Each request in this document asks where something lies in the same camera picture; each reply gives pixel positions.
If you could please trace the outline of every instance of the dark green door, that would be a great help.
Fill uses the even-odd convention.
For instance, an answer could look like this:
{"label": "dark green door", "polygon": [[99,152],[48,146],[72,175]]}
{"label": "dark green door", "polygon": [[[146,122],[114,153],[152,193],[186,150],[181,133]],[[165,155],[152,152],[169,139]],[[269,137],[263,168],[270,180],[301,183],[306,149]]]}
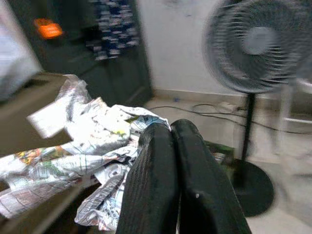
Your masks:
{"label": "dark green door", "polygon": [[[41,1],[45,1],[46,7],[55,7],[53,0]],[[142,40],[139,46],[127,49],[118,58],[95,61],[93,53],[85,47],[82,39],[69,40],[66,36],[52,40],[41,38],[33,23],[34,19],[42,15],[42,8],[38,7],[37,0],[8,2],[44,70],[77,75],[87,82],[88,91],[93,98],[102,97],[108,105],[140,106],[152,97]],[[140,31],[136,1],[132,0],[131,5]]]}

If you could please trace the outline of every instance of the newspaper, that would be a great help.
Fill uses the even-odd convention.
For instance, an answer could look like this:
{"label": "newspaper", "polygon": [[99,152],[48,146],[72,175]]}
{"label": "newspaper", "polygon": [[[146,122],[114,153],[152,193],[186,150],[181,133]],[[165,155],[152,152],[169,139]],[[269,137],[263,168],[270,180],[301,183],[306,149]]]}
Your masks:
{"label": "newspaper", "polygon": [[[61,102],[65,130],[73,141],[0,158],[0,179],[10,186],[0,192],[0,214],[15,217],[35,208],[70,186],[101,186],[79,207],[75,221],[97,225],[100,230],[117,228],[126,176],[137,157],[138,138],[152,123],[170,128],[166,119],[144,108],[114,105],[90,99],[85,82],[69,76],[55,102]],[[51,111],[32,115],[36,125],[49,122]]]}

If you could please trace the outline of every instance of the electric fan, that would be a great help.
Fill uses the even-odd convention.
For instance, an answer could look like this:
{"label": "electric fan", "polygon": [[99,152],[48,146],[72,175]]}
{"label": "electric fan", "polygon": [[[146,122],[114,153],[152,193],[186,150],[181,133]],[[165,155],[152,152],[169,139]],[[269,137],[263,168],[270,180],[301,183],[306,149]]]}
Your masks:
{"label": "electric fan", "polygon": [[204,34],[204,58],[217,80],[248,94],[241,159],[232,184],[245,216],[266,211],[274,189],[260,168],[246,162],[255,95],[295,77],[311,54],[308,0],[224,0]]}

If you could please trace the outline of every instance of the power cord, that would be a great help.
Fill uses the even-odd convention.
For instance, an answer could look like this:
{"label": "power cord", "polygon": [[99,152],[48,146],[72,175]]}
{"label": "power cord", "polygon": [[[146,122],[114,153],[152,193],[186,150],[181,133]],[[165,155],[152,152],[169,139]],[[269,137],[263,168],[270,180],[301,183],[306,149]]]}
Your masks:
{"label": "power cord", "polygon": [[[235,120],[232,120],[232,119],[229,119],[229,118],[224,118],[224,117],[219,117],[219,116],[212,116],[212,115],[229,115],[229,116],[238,116],[238,117],[246,118],[245,116],[242,116],[242,115],[239,115],[239,114],[235,114],[235,113],[223,113],[223,112],[220,112],[218,110],[217,110],[217,112],[198,112],[198,111],[194,110],[198,106],[212,106],[212,107],[214,107],[215,110],[217,110],[215,105],[207,104],[207,103],[194,105],[194,106],[192,106],[192,110],[187,110],[187,109],[179,108],[179,107],[176,107],[176,106],[157,106],[157,107],[150,108],[149,110],[151,111],[151,110],[160,109],[160,108],[173,108],[173,109],[177,109],[177,110],[181,110],[181,111],[185,111],[185,112],[189,112],[189,113],[194,113],[194,114],[197,114],[197,115],[200,115],[200,116],[204,116],[204,117],[211,117],[211,118],[218,118],[218,119],[227,120],[227,121],[235,123],[235,124],[237,124],[239,126],[245,127],[244,124],[241,124],[241,123],[239,123],[239,122],[237,122]],[[256,122],[256,121],[252,121],[252,123],[257,124],[257,125],[259,125],[261,127],[270,129],[270,130],[279,131],[279,129],[273,128],[271,126],[267,126],[265,124],[262,124],[262,123],[259,123],[259,122]],[[290,133],[290,134],[303,134],[303,135],[312,134],[311,132],[306,132],[306,133],[304,133],[304,132],[290,132],[290,131],[284,131],[284,132],[285,133]]]}

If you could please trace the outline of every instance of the black round fan base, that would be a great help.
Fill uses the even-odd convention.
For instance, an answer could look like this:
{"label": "black round fan base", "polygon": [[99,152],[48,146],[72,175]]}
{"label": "black round fan base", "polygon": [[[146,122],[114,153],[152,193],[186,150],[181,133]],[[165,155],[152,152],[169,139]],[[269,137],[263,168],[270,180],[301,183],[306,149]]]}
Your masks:
{"label": "black round fan base", "polygon": [[259,167],[245,162],[243,186],[235,186],[234,191],[245,217],[253,217],[266,212],[273,204],[274,187],[267,174]]}

